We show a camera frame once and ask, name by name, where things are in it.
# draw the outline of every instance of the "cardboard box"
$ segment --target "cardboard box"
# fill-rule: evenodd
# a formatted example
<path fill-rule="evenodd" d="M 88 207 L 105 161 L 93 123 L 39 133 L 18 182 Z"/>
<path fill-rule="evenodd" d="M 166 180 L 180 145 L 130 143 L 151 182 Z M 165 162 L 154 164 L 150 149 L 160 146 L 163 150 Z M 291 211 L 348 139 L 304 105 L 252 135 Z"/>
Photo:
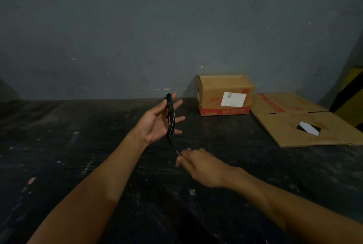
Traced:
<path fill-rule="evenodd" d="M 248 114 L 254 85 L 247 75 L 198 75 L 197 100 L 200 114 Z"/>
<path fill-rule="evenodd" d="M 280 147 L 363 145 L 363 133 L 294 93 L 256 94 L 251 110 Z M 300 122 L 316 128 L 318 136 L 301 128 Z"/>

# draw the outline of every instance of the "red stripe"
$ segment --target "red stripe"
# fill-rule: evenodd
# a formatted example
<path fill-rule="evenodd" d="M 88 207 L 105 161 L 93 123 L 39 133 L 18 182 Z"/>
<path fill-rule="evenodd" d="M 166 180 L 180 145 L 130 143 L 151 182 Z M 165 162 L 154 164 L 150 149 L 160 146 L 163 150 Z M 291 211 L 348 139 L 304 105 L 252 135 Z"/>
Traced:
<path fill-rule="evenodd" d="M 274 104 L 268 97 L 265 96 L 265 94 L 259 94 L 262 99 L 267 103 L 269 104 L 273 109 L 275 109 L 275 111 L 277 113 L 285 113 L 286 111 L 279 108 L 276 104 Z"/>
<path fill-rule="evenodd" d="M 250 111 L 250 108 L 251 108 L 250 106 L 241 107 L 241 108 L 226 108 L 226 109 L 202 108 L 200 114 L 202 116 L 248 114 Z"/>

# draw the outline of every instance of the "person's right hand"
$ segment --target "person's right hand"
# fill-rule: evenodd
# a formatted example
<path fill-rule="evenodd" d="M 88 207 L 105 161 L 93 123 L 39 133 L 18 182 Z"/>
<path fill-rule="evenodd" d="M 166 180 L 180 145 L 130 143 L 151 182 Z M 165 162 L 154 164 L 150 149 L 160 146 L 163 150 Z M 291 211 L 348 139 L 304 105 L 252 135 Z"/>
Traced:
<path fill-rule="evenodd" d="M 224 187 L 229 171 L 234 168 L 202 148 L 183 150 L 181 156 L 176 158 L 176 167 L 180 164 L 192 175 L 193 179 L 207 187 Z"/>

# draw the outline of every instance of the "white label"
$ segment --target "white label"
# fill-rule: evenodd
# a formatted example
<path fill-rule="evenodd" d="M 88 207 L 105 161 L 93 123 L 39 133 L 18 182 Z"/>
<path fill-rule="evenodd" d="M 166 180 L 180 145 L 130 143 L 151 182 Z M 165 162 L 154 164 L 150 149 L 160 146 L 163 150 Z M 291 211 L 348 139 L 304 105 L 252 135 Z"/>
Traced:
<path fill-rule="evenodd" d="M 246 94 L 224 92 L 221 106 L 242 107 Z"/>
<path fill-rule="evenodd" d="M 319 136 L 319 131 L 317 131 L 314 127 L 306 122 L 300 122 L 299 126 L 301 126 L 307 133 L 313 134 L 315 136 Z"/>

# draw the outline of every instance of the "coiled black cable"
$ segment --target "coiled black cable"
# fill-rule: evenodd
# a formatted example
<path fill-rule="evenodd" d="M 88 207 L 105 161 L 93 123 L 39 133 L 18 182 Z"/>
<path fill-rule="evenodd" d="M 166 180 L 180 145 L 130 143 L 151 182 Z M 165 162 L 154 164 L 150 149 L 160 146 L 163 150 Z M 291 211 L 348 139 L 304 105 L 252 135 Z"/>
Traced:
<path fill-rule="evenodd" d="M 168 119 L 168 131 L 166 132 L 165 136 L 172 149 L 175 150 L 175 152 L 178 155 L 180 155 L 179 152 L 174 148 L 173 144 L 169 139 L 169 136 L 174 135 L 174 130 L 175 130 L 175 112 L 174 112 L 173 98 L 171 97 L 171 94 L 168 93 L 164 99 L 166 99 L 167 101 L 166 109 L 168 109 L 168 115 L 166 116 L 166 118 Z"/>

